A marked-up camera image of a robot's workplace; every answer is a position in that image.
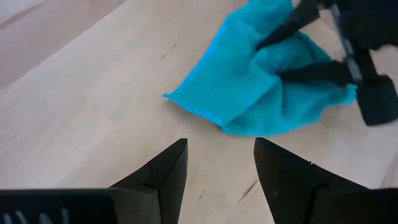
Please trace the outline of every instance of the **wooden table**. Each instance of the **wooden table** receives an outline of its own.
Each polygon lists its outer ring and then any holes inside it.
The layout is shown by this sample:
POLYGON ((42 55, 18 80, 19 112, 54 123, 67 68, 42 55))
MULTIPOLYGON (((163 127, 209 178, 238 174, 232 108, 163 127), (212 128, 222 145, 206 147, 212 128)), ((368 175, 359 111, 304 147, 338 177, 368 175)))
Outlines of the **wooden table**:
MULTIPOLYGON (((188 138, 180 223, 273 223, 253 138, 223 134, 161 95, 179 86, 244 0, 130 0, 0 92, 0 187, 107 187, 188 138)), ((333 56, 336 34, 305 29, 333 56)), ((385 54, 396 57, 396 52, 385 54)), ((394 62, 378 65, 398 77, 394 62)), ((380 187, 398 126, 365 127, 356 105, 270 138, 367 187, 380 187)))

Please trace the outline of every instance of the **blue cloth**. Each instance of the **blue cloth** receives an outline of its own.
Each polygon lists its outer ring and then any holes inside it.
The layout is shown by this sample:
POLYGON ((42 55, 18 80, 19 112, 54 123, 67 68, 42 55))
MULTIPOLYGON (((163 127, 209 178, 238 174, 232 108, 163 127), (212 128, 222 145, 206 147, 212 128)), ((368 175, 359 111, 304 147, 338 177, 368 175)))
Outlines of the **blue cloth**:
POLYGON ((230 14, 189 76, 164 96, 238 136, 286 133, 314 123, 327 106, 352 103, 353 85, 287 83, 276 75, 330 60, 305 34, 256 52, 292 10, 291 0, 252 0, 230 14))

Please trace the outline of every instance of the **blue towel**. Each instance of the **blue towel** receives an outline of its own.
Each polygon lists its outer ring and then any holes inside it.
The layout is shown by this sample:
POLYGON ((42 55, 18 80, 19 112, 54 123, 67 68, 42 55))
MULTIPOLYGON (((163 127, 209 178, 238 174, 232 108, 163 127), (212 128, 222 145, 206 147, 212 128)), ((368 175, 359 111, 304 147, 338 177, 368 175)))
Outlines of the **blue towel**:
POLYGON ((276 75, 330 60, 305 34, 256 52, 292 11, 291 0, 252 0, 230 14, 189 76, 164 96, 238 136, 286 133, 316 122, 327 106, 352 103, 354 85, 288 83, 276 75))

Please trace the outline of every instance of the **towel fold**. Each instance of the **towel fold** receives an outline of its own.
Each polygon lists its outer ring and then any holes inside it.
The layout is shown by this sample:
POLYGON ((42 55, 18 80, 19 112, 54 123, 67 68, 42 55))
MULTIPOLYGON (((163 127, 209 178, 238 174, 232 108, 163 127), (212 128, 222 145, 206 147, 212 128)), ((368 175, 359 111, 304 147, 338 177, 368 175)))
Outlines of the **towel fold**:
POLYGON ((290 0, 252 0, 230 14, 180 87, 164 96, 238 136, 286 133, 314 123, 327 106, 352 103, 354 85, 288 83, 277 76, 330 60, 305 34, 256 52, 292 10, 290 0))

